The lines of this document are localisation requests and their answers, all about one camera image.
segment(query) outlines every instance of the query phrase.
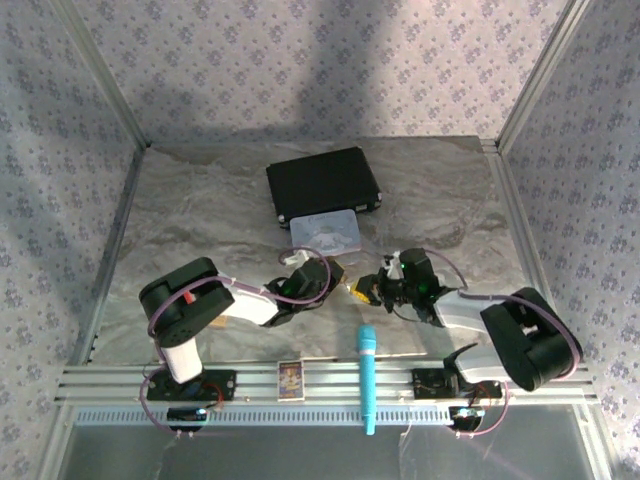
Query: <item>black box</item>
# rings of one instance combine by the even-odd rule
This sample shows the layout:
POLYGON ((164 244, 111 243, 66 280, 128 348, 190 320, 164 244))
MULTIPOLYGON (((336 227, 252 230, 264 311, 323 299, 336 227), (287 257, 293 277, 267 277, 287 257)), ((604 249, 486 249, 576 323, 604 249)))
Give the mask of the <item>black box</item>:
POLYGON ((382 194, 359 147, 274 163, 267 167, 271 197, 283 228, 292 218, 380 206, 382 194))

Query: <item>floral wallpaper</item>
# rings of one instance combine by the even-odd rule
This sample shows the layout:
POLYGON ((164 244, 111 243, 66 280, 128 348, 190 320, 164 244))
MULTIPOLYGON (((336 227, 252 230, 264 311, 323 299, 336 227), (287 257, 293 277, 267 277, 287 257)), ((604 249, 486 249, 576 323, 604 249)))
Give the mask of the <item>floral wallpaper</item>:
POLYGON ((133 144, 44 0, 0 2, 0 478, 34 478, 133 144))
POLYGON ((640 475, 640 3, 596 0, 507 159, 553 296, 640 475))
POLYGON ((566 0, 76 0, 156 142, 495 138, 566 0))

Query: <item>blue microphone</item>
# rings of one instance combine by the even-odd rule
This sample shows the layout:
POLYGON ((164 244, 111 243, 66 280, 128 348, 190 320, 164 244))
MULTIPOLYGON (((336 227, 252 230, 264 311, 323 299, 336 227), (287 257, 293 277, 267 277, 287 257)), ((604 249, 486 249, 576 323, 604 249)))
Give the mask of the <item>blue microphone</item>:
POLYGON ((360 353, 360 415, 364 431, 373 435, 376 431, 376 331, 371 325, 358 329, 360 353))

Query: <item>purple cable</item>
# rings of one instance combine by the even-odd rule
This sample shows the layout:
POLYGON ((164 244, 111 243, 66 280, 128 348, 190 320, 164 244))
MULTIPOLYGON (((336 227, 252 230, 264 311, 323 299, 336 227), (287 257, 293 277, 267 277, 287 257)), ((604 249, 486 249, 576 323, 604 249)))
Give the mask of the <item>purple cable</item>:
POLYGON ((569 345, 569 350, 571 350, 571 356, 573 357, 573 363, 571 367, 569 368, 569 370, 567 370, 566 373, 556 378, 559 380, 569 378, 578 369, 578 365, 580 364, 580 351, 578 350, 578 346, 571 336, 571 333, 569 333, 569 330, 567 330, 567 328, 557 318, 555 318, 553 315, 551 315, 549 312, 539 307, 535 303, 532 303, 529 300, 525 300, 524 298, 515 297, 513 295, 475 295, 465 293, 462 290, 458 290, 458 295, 460 295, 462 298, 468 298, 469 300, 501 300, 515 302, 530 308, 545 320, 547 320, 551 325, 554 326, 556 330, 558 330, 558 332, 560 332, 560 335, 562 335, 562 337, 567 342, 567 345, 569 345))
POLYGON ((507 382, 504 382, 502 385, 504 386, 504 406, 502 407, 502 412, 500 412, 500 416, 498 417, 498 420, 496 420, 495 423, 491 425, 489 428, 485 428, 484 430, 480 430, 479 432, 456 431, 456 434, 462 435, 464 437, 476 437, 479 435, 485 435, 487 433, 493 432, 496 428, 498 428, 498 426, 504 420, 504 417, 507 416, 507 410, 509 409, 509 386, 507 385, 507 382))
POLYGON ((180 297, 182 297, 188 291, 190 291, 190 290, 192 290, 194 288, 198 288, 198 287, 200 287, 200 286, 202 286, 202 285, 204 285, 206 283, 209 283, 209 282, 216 282, 217 281, 217 282, 222 282, 222 283, 227 284, 227 285, 233 285, 234 287, 239 288, 240 290, 244 290, 246 292, 253 293, 255 295, 261 295, 263 297, 271 298, 273 300, 278 300, 280 302, 290 303, 290 304, 293 304, 293 305, 309 305, 311 303, 317 302, 318 300, 322 299, 322 297, 324 297, 325 293, 327 293, 327 290, 329 289, 329 284, 331 283, 331 266, 329 265, 329 262, 327 261, 327 259, 320 252, 318 252, 317 250, 314 250, 313 248, 307 248, 307 247, 295 247, 295 248, 290 248, 288 250, 285 250, 278 257, 278 261, 280 263, 284 263, 283 260, 282 260, 282 257, 284 255, 286 255, 287 253, 290 253, 292 251, 297 251, 297 250, 306 250, 308 252, 311 252, 311 253, 315 254, 322 261, 322 263, 324 263, 324 266, 327 269, 327 283, 325 283, 325 285, 322 287, 322 290, 320 290, 320 293, 318 295, 316 295, 315 297, 310 298, 310 299, 306 299, 306 300, 297 300, 295 298, 287 298, 287 297, 283 297, 281 295, 277 295, 275 293, 271 293, 268 290, 266 290, 264 287, 256 288, 256 287, 254 287, 252 285, 247 285, 246 283, 237 282, 237 281, 232 280, 231 278, 221 277, 219 275, 212 276, 212 277, 201 278, 200 280, 196 280, 195 282, 193 282, 193 283, 187 285, 186 287, 181 288, 180 290, 178 290, 176 293, 174 293, 169 298, 167 298, 162 303, 162 305, 160 305, 160 307, 158 307, 158 309, 155 312, 153 312, 153 315, 149 319, 149 325, 147 326, 147 333, 149 334, 149 336, 151 338, 155 338, 155 326, 156 326, 156 323, 158 323, 158 319, 167 310, 167 308, 169 308, 173 304, 173 302, 178 300, 180 297))
MULTIPOLYGON (((162 353, 162 349, 160 348, 160 345, 158 345, 158 341, 155 338, 155 326, 156 326, 156 323, 158 323, 158 319, 167 310, 167 308, 169 308, 173 304, 173 302, 175 302, 180 297, 182 297, 185 293, 187 293, 188 291, 190 291, 190 290, 192 290, 194 288, 198 288, 198 287, 200 287, 202 285, 205 285, 207 283, 216 282, 217 281, 217 282, 225 283, 227 285, 233 285, 236 288, 239 288, 240 290, 245 290, 247 292, 254 293, 256 295, 262 295, 264 297, 268 297, 268 298, 271 298, 273 300, 279 300, 281 302, 291 303, 291 304, 294 304, 294 305, 308 305, 308 304, 315 303, 318 300, 320 300, 325 295, 325 293, 327 293, 327 290, 329 289, 329 284, 331 283, 331 266, 329 265, 329 262, 327 261, 327 259, 320 252, 318 252, 317 250, 314 250, 313 248, 307 248, 307 247, 295 247, 295 248, 290 248, 288 250, 285 250, 284 252, 282 252, 279 255, 278 262, 280 262, 281 264, 284 264, 283 257, 287 253, 298 251, 298 250, 306 250, 306 251, 309 251, 309 252, 313 253, 318 258, 320 258, 320 260, 324 264, 325 268, 327 269, 327 282, 322 287, 322 290, 320 290, 320 293, 318 295, 316 295, 315 297, 310 298, 308 300, 297 300, 297 299, 294 299, 294 298, 287 298, 287 297, 283 297, 281 295, 276 295, 274 293, 269 292, 268 290, 265 290, 264 288, 256 288, 256 287, 253 287, 251 285, 247 285, 247 284, 242 283, 242 282, 237 282, 237 281, 235 281, 235 280, 233 280, 231 278, 221 277, 221 276, 218 276, 218 275, 211 276, 211 277, 206 277, 206 278, 201 278, 200 280, 196 280, 195 282, 190 283, 186 287, 181 288, 176 293, 174 293, 169 298, 167 298, 164 302, 162 302, 162 305, 160 305, 160 307, 158 307, 158 309, 155 312, 153 312, 153 315, 151 315, 151 318, 149 319, 149 325, 147 326, 147 334, 153 339, 153 344, 154 344, 154 347, 155 347, 156 352, 158 354, 158 358, 160 359, 160 362, 166 363, 167 359, 165 358, 164 354, 162 353)), ((158 427, 160 430, 168 431, 169 433, 174 434, 175 432, 173 430, 171 430, 166 425, 163 425, 162 423, 160 423, 154 417, 153 413, 151 413, 151 410, 149 410, 149 406, 147 405, 147 401, 146 401, 146 398, 144 396, 144 389, 149 386, 149 384, 152 381, 153 376, 156 373, 163 371, 164 369, 165 369, 165 366, 162 365, 159 368, 155 369, 153 372, 151 372, 146 377, 143 374, 144 380, 140 384, 140 404, 142 406, 142 409, 144 410, 144 413, 147 415, 149 420, 151 420, 151 422, 156 427, 158 427)), ((214 436, 214 435, 219 435, 219 434, 217 434, 217 433, 206 433, 206 432, 201 432, 201 433, 198 434, 198 436, 200 436, 200 437, 201 436, 214 436)))
POLYGON ((569 350, 571 350, 571 356, 573 357, 573 364, 571 365, 571 368, 569 368, 569 370, 567 370, 566 373, 564 373, 563 375, 557 378, 560 380, 563 380, 565 378, 569 378, 571 375, 575 373, 575 371, 578 369, 578 365, 580 364, 580 350, 578 349, 578 345, 576 345, 576 341, 573 339, 573 336, 571 335, 571 333, 569 333, 569 330, 567 330, 567 328, 562 324, 562 322, 560 322, 557 318, 555 318, 553 315, 551 315, 549 312, 547 312, 543 308, 539 307, 535 303, 530 302, 529 300, 525 300, 524 298, 516 297, 513 295, 479 295, 479 294, 466 293, 465 290, 469 288, 469 285, 467 284, 467 281, 465 280, 464 275, 462 275, 462 272, 458 269, 458 267, 456 267, 451 260, 449 260, 446 256, 444 256, 440 252, 436 252, 435 250, 429 250, 427 248, 425 248, 424 251, 444 260, 453 269, 456 275, 458 275, 458 277, 460 278, 460 281, 462 282, 462 288, 458 290, 458 295, 460 295, 462 298, 467 298, 469 300, 488 300, 488 301, 501 300, 501 301, 516 302, 521 305, 524 305, 525 307, 530 308, 531 310, 536 312, 538 315, 540 315, 542 318, 547 320, 551 325, 553 325, 553 327, 556 330, 558 330, 560 335, 562 335, 562 337, 565 339, 565 341, 567 342, 567 345, 569 345, 569 350))

